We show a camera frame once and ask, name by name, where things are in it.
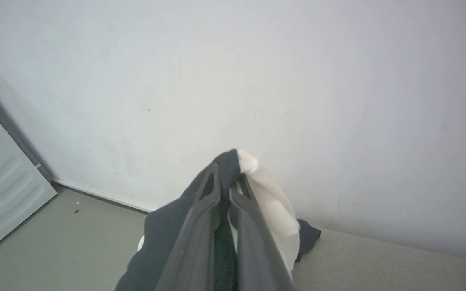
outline white baseboard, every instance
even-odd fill
[[[80,185],[77,185],[77,184],[73,184],[72,182],[64,181],[62,179],[58,179],[58,178],[55,178],[55,177],[52,178],[51,180],[53,182],[59,184],[59,185],[66,186],[66,187],[69,187],[69,188],[73,188],[73,189],[79,190],[81,192],[85,192],[85,193],[88,193],[88,194],[91,194],[91,195],[95,195],[97,197],[107,199],[109,201],[113,201],[113,202],[116,202],[116,203],[120,203],[122,205],[126,205],[126,206],[136,208],[136,209],[139,209],[139,210],[143,210],[143,211],[146,211],[146,212],[152,212],[152,211],[157,209],[156,207],[138,206],[139,203],[135,203],[134,201],[129,201],[127,199],[123,199],[122,197],[119,197],[117,195],[113,195],[111,193],[107,193],[107,192],[100,191],[100,190],[97,190],[97,189],[89,188],[89,187],[86,187],[86,186],[80,186]]]

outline white object behind cloth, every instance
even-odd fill
[[[299,223],[294,208],[270,171],[257,158],[238,150],[238,162],[240,173],[246,174],[262,216],[290,273],[299,251]]]

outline wall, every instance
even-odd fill
[[[109,199],[237,147],[315,225],[466,256],[466,2],[0,1],[0,101]]]

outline gray floor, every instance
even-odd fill
[[[0,243],[0,291],[113,290],[144,217],[61,191]],[[466,259],[324,230],[293,276],[298,291],[466,291]]]

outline dark fabric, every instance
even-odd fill
[[[227,193],[240,174],[237,151],[233,149],[222,153],[213,162],[219,166],[220,190]],[[150,291],[155,288],[204,174],[205,169],[179,199],[148,215],[145,220],[143,248],[129,262],[116,291]],[[237,255],[227,221],[228,208],[229,201],[222,199],[214,250],[215,290],[220,291],[238,290]]]
[[[307,221],[298,219],[299,222],[299,252],[296,257],[296,263],[301,261],[301,256],[312,251],[316,241],[320,238],[321,230],[309,225]]]

